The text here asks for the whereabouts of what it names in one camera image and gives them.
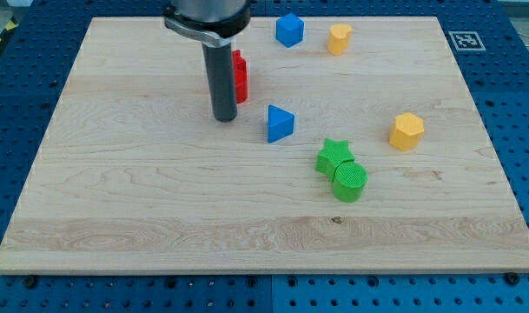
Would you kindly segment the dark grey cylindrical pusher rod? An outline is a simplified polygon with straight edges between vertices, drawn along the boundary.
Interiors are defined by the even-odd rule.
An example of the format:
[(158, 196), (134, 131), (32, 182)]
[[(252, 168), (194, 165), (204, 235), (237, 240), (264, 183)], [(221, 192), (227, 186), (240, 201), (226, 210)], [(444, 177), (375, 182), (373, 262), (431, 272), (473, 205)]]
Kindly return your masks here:
[(202, 45), (213, 116), (231, 122), (237, 116), (235, 76), (231, 44), (222, 47)]

